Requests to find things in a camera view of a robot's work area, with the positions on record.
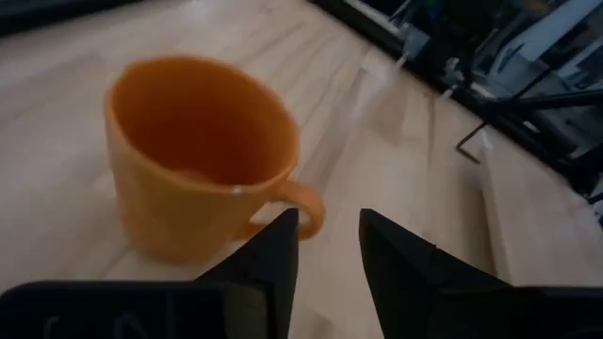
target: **mug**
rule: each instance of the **mug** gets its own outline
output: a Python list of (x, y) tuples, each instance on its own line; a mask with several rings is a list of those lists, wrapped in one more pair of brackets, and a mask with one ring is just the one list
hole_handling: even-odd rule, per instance
[(277, 95), (214, 60), (170, 56), (127, 67), (106, 96), (106, 140), (118, 210), (138, 251), (203, 263), (265, 203), (297, 204), (309, 216), (299, 238), (321, 227), (324, 205), (288, 180), (298, 132)]

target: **light wood grain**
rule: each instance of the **light wood grain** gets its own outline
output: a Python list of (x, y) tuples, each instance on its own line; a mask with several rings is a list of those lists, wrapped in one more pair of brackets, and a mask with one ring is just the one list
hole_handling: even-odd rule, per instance
[(482, 179), (497, 273), (515, 285), (603, 285), (603, 232), (566, 182), (496, 132)]
[(133, 60), (174, 53), (264, 81), (301, 129), (294, 176), (322, 192), (327, 218), (300, 245), (291, 337), (382, 337), (357, 239), (363, 207), (492, 271), (480, 168), (453, 148), (478, 123), (469, 113), (304, 1), (157, 0), (0, 40), (0, 290), (40, 279), (188, 280), (241, 245), (204, 266), (171, 266), (122, 235), (103, 95)]

